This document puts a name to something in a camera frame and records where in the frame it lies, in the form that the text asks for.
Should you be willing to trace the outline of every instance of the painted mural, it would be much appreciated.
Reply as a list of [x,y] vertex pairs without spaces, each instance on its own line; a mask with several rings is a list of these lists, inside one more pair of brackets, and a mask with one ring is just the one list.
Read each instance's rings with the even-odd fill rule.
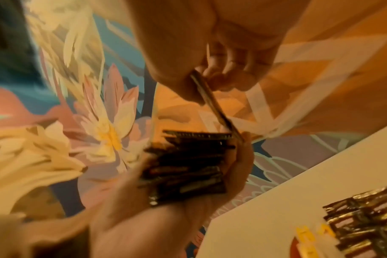
[[[253,134],[255,160],[243,192],[212,218],[387,125],[387,1],[353,12],[335,2],[321,15],[307,10],[254,88],[216,92],[235,125]],[[104,200],[162,129],[222,130],[207,107],[150,77],[126,22],[84,0],[21,3],[26,56],[0,54],[12,60],[0,65],[0,213],[72,216]],[[10,31],[21,31],[7,19],[19,6],[0,4]],[[181,258],[196,255],[209,222]]]

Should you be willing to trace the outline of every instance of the table surface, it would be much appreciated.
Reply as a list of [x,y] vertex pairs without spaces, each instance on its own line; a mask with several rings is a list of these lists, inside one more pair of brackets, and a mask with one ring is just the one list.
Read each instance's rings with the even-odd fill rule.
[[387,185],[387,127],[214,219],[197,258],[289,258],[297,227],[322,206]]

